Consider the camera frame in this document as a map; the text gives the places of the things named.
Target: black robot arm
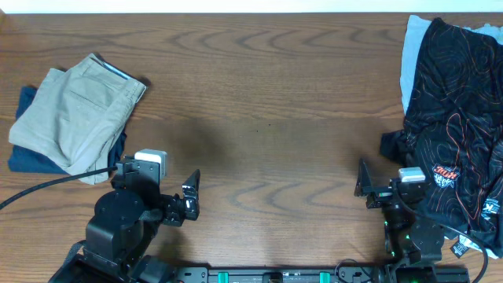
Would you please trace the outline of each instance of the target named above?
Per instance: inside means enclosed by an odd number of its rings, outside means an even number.
[[[155,257],[143,256],[160,224],[181,226],[185,219],[196,220],[199,215],[199,170],[182,185],[183,199],[178,194],[163,195],[159,184],[165,166],[162,154],[159,156],[128,157],[117,164],[118,171],[112,180],[115,191],[96,203],[95,216],[86,228],[83,255],[73,248],[74,254],[50,282],[469,282],[465,268],[435,266],[442,258],[442,227],[417,218],[403,207],[413,208],[424,197],[424,175],[420,169],[400,170],[400,178],[390,180],[388,186],[374,187],[363,160],[354,195],[367,197],[367,208],[381,208],[384,213],[385,246],[391,254],[385,264],[344,260],[335,269],[174,268]]]

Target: clothing pile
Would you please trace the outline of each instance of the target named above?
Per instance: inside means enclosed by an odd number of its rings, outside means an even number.
[[[411,16],[400,79],[404,129],[381,142],[383,155],[425,173],[419,212],[467,231],[494,258],[503,257],[502,35]]]
[[[39,89],[23,87],[9,132],[11,171],[77,175],[113,166],[124,126],[146,86],[90,54],[66,72],[50,69]],[[85,178],[96,184],[108,173]]]

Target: printed graphic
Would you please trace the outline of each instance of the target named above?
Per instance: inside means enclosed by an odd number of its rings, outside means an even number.
[[[433,167],[433,176],[435,177],[435,183],[439,187],[446,188],[447,186],[451,186],[454,188],[457,177],[459,177],[459,171],[436,164]]]
[[[500,205],[497,203],[497,200],[494,199],[486,199],[484,202],[484,207],[482,208],[482,217],[485,220],[490,219],[490,215],[498,214],[500,211]]]

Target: red logo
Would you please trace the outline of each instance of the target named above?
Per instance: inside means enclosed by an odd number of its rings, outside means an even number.
[[[434,168],[433,168],[433,171],[436,173],[436,174],[440,174],[441,176],[443,176],[444,178],[448,178],[448,179],[451,179],[451,180],[456,180],[457,179],[457,176],[459,176],[459,174],[456,172],[456,171],[453,171],[452,169],[450,168],[445,168],[443,166],[440,166],[440,165],[436,165]]]

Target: white cloth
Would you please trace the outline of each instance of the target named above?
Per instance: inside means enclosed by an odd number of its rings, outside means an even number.
[[[430,20],[423,20],[415,15],[411,15],[409,17],[409,23],[407,24],[406,38],[403,43],[402,51],[402,74],[400,75],[402,105],[403,112],[405,114],[407,113],[410,96],[412,95],[414,75],[416,73],[417,55],[419,54],[419,49],[421,47],[421,43],[423,42],[424,34],[426,33],[426,30],[428,29],[430,24]],[[489,24],[485,24],[482,28],[477,28],[475,30],[472,30],[471,28],[465,29],[483,35],[492,36],[497,40],[499,44],[503,44],[503,27],[498,28],[492,27]]]

